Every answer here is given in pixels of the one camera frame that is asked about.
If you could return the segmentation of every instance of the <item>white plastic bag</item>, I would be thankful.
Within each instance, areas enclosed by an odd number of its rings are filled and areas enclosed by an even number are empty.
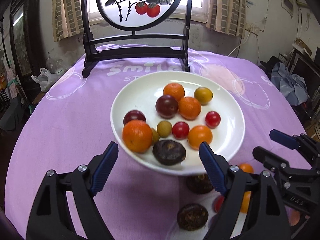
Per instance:
[[[50,73],[46,68],[40,68],[40,75],[38,77],[31,76],[31,78],[38,84],[42,92],[47,92],[50,87],[53,86],[55,82],[65,73],[65,71],[60,71],[57,74]]]

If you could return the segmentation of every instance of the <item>table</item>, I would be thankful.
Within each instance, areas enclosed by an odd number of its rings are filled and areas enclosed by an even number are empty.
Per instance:
[[[108,47],[118,46],[104,45],[99,50]],[[252,156],[252,149],[260,145],[289,160],[292,167],[309,168],[298,152],[269,139],[272,129],[288,134],[300,134],[304,129],[286,99],[260,68],[244,59],[191,49],[189,62],[191,72],[226,88],[244,113],[244,142],[230,164],[248,162],[260,173],[263,167]],[[12,153],[5,210],[23,237],[33,199],[46,171],[73,171],[101,154],[115,140],[110,108],[121,88],[146,73],[181,70],[176,59],[110,60],[99,62],[90,76],[83,79],[83,63],[84,56],[47,92]],[[172,239],[179,208],[197,202],[200,197],[188,191],[184,178],[151,171],[119,149],[113,171],[94,200],[115,239],[163,240]],[[76,231],[85,236],[71,194],[68,202]]]

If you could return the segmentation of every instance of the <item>fallen fruit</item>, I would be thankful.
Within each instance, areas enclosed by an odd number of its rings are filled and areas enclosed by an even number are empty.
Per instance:
[[[178,102],[173,96],[161,96],[156,102],[156,111],[162,118],[170,119],[174,117],[178,111]]]
[[[179,102],[179,113],[187,120],[194,120],[201,112],[201,104],[192,97],[184,97]]]
[[[175,165],[186,158],[186,149],[181,143],[172,140],[161,140],[152,149],[154,157],[163,165]]]
[[[160,140],[160,136],[155,129],[151,128],[151,130],[152,130],[152,145],[154,145],[157,141]]]
[[[206,194],[213,190],[213,186],[207,174],[187,177],[187,187],[193,193]]]
[[[221,122],[221,117],[215,111],[211,111],[207,113],[205,116],[205,124],[211,129],[216,128],[220,124],[220,122]]]
[[[190,128],[186,122],[177,122],[172,127],[172,135],[177,140],[183,140],[183,139],[187,138],[189,131],[190,131]]]
[[[204,206],[188,204],[179,210],[177,222],[180,228],[195,231],[205,226],[208,217],[208,211]]]
[[[242,163],[239,165],[239,168],[247,173],[254,173],[252,166],[248,163]]]
[[[192,128],[188,134],[188,143],[194,150],[199,150],[200,144],[206,142],[210,144],[212,142],[212,132],[204,125],[197,125]]]
[[[161,138],[167,138],[171,134],[172,124],[168,121],[161,121],[157,125],[157,132]]]
[[[201,105],[206,105],[213,98],[213,93],[209,88],[199,87],[195,90],[193,96],[201,103]]]
[[[224,201],[224,196],[218,196],[213,202],[213,210],[218,213]]]
[[[140,112],[139,110],[132,110],[132,111],[127,112],[123,118],[123,125],[130,122],[131,120],[142,120],[145,122],[147,121],[144,114],[142,112]]]
[[[246,191],[243,195],[242,204],[240,208],[240,212],[247,213],[249,209],[251,191]]]
[[[164,87],[163,94],[173,96],[177,102],[179,102],[180,99],[184,97],[185,91],[182,85],[178,83],[170,83]]]
[[[122,140],[129,150],[143,153],[152,144],[152,130],[144,121],[131,120],[122,129]]]

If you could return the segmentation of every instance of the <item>curtain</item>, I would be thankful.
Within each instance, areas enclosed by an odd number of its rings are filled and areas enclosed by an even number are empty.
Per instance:
[[[54,41],[82,33],[80,0],[52,0],[52,28]]]
[[[246,0],[210,0],[207,28],[244,37]]]

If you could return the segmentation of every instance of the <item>electrical cable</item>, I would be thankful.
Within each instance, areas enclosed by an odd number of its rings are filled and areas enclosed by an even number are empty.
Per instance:
[[[237,52],[237,56],[236,56],[236,57],[238,57],[238,55],[239,55],[240,46],[241,46],[241,41],[242,41],[242,38],[240,38],[239,49],[238,49],[238,52]]]
[[[298,30],[299,30],[299,5],[298,5],[298,26],[297,26],[297,35],[296,35],[296,40],[298,38]]]
[[[244,43],[236,46],[236,47],[233,49],[233,51],[230,52],[230,54],[228,55],[228,57],[229,57],[237,48],[239,48],[241,45],[243,45],[243,44],[245,44],[245,43],[247,42],[247,40],[248,40],[248,38],[249,38],[249,36],[250,36],[250,33],[251,33],[251,32],[249,32],[249,34],[248,34],[247,38],[245,39]]]
[[[258,36],[257,35],[256,35],[256,38],[257,38],[257,45],[258,45],[258,59],[257,59],[257,65],[258,65],[259,57],[260,57],[260,50],[259,50],[259,41],[258,41]]]
[[[305,32],[309,29],[310,27],[310,14],[311,14],[311,10],[309,11],[309,13],[307,13],[307,19],[306,19],[306,23],[305,23],[305,26],[306,26],[306,30]]]

